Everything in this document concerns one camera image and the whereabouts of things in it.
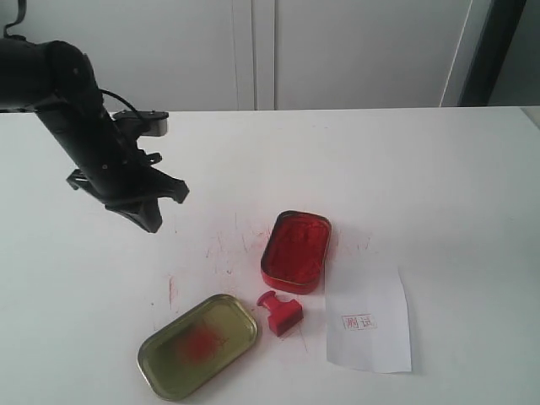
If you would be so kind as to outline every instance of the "cabinet door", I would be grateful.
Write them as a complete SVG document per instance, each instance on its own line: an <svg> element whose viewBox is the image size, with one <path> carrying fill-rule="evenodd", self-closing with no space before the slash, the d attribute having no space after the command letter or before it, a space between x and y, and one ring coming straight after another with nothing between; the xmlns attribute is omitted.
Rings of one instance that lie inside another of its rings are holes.
<svg viewBox="0 0 540 405"><path fill-rule="evenodd" d="M17 1L1 3L5 24ZM13 32L75 45L100 87L140 109L253 109L250 0L28 2Z"/></svg>
<svg viewBox="0 0 540 405"><path fill-rule="evenodd" d="M472 0L276 2L275 106L280 110L439 106L458 46L463 45L464 26L483 23L485 13L474 13L481 17L467 21L472 4ZM488 6L483 1L482 8ZM256 14L256 32L258 20Z"/></svg>

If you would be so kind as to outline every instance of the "robotic arm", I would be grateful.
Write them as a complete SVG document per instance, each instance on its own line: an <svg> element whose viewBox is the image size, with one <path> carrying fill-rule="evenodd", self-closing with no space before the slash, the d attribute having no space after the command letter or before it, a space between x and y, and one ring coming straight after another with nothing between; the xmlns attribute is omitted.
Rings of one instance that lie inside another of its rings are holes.
<svg viewBox="0 0 540 405"><path fill-rule="evenodd" d="M14 24L24 12L25 1L19 0ZM105 209L156 232L162 224L158 198L182 203L189 192L184 181L151 167L161 161L159 154L137 146L140 136L165 134L168 113L136 111L122 97L98 88L90 61L79 49L62 41L33 44L8 35L10 26L0 39L0 111L34 112L78 167L67 178L73 189L82 188ZM132 111L111 118L103 94Z"/></svg>

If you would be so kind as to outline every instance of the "table surface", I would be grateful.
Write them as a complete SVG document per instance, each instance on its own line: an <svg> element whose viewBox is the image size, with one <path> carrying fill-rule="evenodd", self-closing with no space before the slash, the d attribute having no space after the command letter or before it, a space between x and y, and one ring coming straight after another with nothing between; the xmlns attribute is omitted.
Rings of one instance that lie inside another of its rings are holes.
<svg viewBox="0 0 540 405"><path fill-rule="evenodd" d="M192 192L157 235L71 190L34 116L0 131L1 403L162 403L138 348L217 293L262 334L187 403L539 403L540 132L519 109L173 113L141 144ZM332 221L327 275L366 251L399 266L412 373L326 362L323 285L268 331L259 261L287 209Z"/></svg>

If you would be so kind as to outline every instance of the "red stamp impression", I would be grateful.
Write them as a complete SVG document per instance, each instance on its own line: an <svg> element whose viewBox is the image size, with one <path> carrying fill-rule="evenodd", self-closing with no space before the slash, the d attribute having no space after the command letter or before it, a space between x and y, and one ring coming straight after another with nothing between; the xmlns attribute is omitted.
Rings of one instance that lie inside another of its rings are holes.
<svg viewBox="0 0 540 405"><path fill-rule="evenodd" d="M345 315L342 316L343 327L346 331L363 331L364 329L376 329L375 318L371 314Z"/></svg>

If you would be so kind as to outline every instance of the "paper sheet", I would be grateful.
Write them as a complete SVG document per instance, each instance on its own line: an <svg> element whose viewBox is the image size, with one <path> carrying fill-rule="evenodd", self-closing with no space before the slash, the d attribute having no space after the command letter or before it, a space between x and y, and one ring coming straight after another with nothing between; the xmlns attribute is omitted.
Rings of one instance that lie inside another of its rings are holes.
<svg viewBox="0 0 540 405"><path fill-rule="evenodd" d="M363 256L328 270L327 360L375 373L411 371L407 301L397 266Z"/></svg>

